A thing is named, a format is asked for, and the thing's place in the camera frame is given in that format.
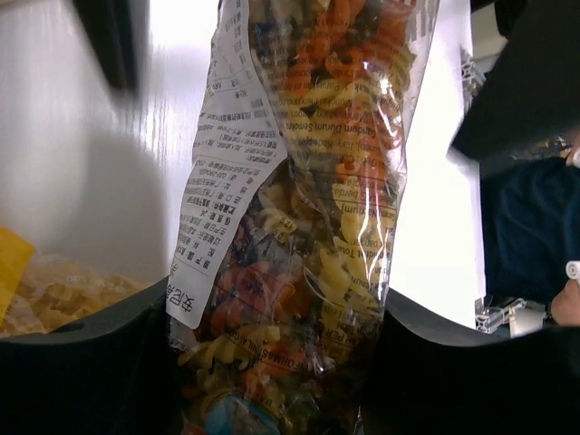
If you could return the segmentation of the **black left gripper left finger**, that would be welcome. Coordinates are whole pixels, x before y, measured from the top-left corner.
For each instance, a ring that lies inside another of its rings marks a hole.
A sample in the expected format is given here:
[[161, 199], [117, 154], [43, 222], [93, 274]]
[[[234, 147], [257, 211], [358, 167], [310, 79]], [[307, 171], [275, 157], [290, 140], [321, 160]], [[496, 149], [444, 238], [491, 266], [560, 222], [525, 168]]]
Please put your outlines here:
[[1, 342], [4, 434], [165, 434], [177, 409], [167, 282], [46, 334]]

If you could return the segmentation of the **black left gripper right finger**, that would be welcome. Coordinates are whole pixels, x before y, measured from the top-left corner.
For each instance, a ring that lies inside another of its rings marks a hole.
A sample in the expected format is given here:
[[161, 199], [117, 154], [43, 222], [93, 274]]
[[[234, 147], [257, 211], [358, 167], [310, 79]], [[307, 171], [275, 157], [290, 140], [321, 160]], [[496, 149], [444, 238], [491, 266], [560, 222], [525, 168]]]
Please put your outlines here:
[[391, 290], [362, 419], [366, 434], [576, 434], [579, 330], [504, 339]]

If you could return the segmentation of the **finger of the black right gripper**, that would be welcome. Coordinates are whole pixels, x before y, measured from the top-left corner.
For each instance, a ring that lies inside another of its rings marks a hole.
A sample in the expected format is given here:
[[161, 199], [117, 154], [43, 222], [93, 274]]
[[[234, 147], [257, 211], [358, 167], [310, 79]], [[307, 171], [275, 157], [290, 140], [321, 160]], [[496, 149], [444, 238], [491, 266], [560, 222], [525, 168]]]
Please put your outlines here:
[[72, 0], [102, 75], [118, 93], [140, 91], [150, 29], [143, 0]]

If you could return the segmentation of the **fusilli bag with dark label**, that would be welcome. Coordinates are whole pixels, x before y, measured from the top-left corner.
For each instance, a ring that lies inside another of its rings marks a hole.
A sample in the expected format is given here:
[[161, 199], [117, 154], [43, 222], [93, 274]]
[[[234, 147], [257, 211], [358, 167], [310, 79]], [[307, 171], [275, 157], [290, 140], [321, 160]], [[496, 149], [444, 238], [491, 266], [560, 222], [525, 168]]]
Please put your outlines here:
[[222, 1], [166, 290], [178, 434], [353, 434], [435, 1]]

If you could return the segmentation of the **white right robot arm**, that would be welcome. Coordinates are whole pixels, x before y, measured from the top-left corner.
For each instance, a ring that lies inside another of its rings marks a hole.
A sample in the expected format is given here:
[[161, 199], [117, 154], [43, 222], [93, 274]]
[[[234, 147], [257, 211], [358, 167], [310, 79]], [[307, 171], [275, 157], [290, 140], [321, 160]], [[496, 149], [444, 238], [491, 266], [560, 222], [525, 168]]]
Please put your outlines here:
[[[127, 1], [72, 4], [102, 73], [118, 92], [139, 89], [140, 38]], [[579, 4], [532, 1], [516, 22], [451, 147], [484, 161], [579, 125]]]

